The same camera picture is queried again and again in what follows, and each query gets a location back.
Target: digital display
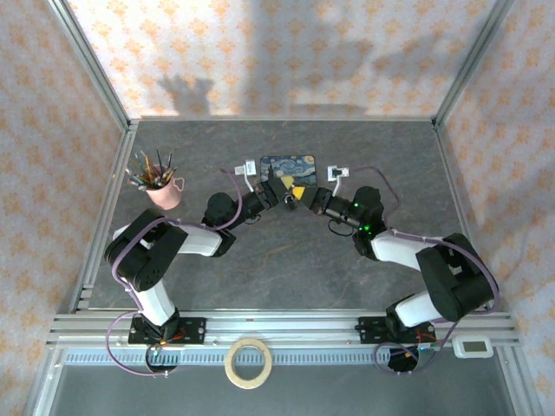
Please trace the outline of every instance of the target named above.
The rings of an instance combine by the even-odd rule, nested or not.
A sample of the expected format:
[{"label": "digital display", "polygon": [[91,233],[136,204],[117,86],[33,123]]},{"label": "digital display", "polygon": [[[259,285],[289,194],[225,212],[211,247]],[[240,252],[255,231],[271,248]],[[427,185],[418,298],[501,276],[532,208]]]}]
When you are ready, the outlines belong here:
[{"label": "digital display", "polygon": [[467,353],[483,353],[487,351],[486,343],[483,341],[466,341],[462,346]]}]

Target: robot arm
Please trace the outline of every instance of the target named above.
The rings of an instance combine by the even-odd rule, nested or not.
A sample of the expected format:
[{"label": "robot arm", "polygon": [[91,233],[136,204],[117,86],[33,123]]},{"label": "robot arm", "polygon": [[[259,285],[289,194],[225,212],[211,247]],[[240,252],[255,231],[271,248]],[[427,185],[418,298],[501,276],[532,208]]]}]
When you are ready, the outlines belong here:
[{"label": "robot arm", "polygon": [[[140,302],[140,312],[146,325],[156,337],[169,339],[179,329],[179,312],[162,282],[173,258],[177,254],[224,255],[236,239],[229,230],[276,206],[287,187],[282,179],[270,179],[259,184],[254,192],[242,197],[243,207],[237,220],[224,230],[217,230],[217,227],[233,218],[238,203],[225,193],[216,193],[208,201],[203,225],[158,224],[120,261],[116,273],[129,284],[134,297]],[[114,264],[131,240],[158,218],[162,215],[149,209],[130,225],[117,230],[114,241],[104,254],[107,262]]]},{"label": "robot arm", "polygon": [[[377,189],[363,186],[356,191],[352,201],[333,196],[331,190],[322,187],[296,187],[293,194],[317,215],[353,227],[356,230],[353,242],[361,256],[398,263],[422,273],[427,291],[387,309],[386,323],[394,337],[408,328],[439,318],[456,322],[493,299],[486,277],[459,252],[441,244],[406,239],[402,233],[387,230]],[[433,240],[449,242],[479,258],[462,234]]]}]

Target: yellow triangle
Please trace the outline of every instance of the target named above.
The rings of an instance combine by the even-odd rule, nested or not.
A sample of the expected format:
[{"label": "yellow triangle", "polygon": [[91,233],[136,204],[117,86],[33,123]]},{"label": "yellow triangle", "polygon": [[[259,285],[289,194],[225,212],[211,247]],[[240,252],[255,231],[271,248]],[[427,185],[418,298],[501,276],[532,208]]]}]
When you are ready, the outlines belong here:
[{"label": "yellow triangle", "polygon": [[295,179],[292,176],[282,176],[281,181],[284,183],[287,189],[291,188]]},{"label": "yellow triangle", "polygon": [[291,193],[295,198],[300,199],[304,193],[304,186],[295,186]]}]

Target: white digital thermometer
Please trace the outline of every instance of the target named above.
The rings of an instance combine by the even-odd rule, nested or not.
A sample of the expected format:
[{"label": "white digital thermometer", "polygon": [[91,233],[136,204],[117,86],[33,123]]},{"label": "white digital thermometer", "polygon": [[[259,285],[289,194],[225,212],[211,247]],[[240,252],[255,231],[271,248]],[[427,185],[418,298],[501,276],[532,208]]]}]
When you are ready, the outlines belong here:
[{"label": "white digital thermometer", "polygon": [[493,357],[492,342],[485,335],[456,335],[451,343],[458,358]]}]

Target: gray table surface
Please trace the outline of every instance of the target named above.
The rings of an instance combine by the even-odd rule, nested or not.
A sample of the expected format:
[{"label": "gray table surface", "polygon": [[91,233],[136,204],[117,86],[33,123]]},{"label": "gray table surface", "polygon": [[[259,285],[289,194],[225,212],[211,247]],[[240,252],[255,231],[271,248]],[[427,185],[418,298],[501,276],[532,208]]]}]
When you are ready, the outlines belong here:
[{"label": "gray table surface", "polygon": [[[431,236],[460,230],[426,122],[141,121],[132,152],[155,157],[156,147],[165,155],[173,151],[177,176],[186,179],[183,200],[166,212],[169,217],[200,221],[215,192],[235,198],[221,166],[255,159],[259,169],[262,156],[310,154],[316,159],[318,184],[330,189],[328,165],[380,167],[402,197],[402,208],[390,219],[395,228]],[[352,198],[362,185],[380,189],[386,210],[393,206],[386,186],[372,172],[346,179],[340,195]],[[146,193],[124,183],[110,236],[151,206]],[[350,238],[331,234],[326,218],[303,207],[265,211],[257,224],[241,225],[233,234],[237,242],[220,258],[179,255],[173,260],[164,281],[178,308],[383,310],[424,289],[418,272],[360,257]],[[133,307],[104,261],[89,307]]]}]

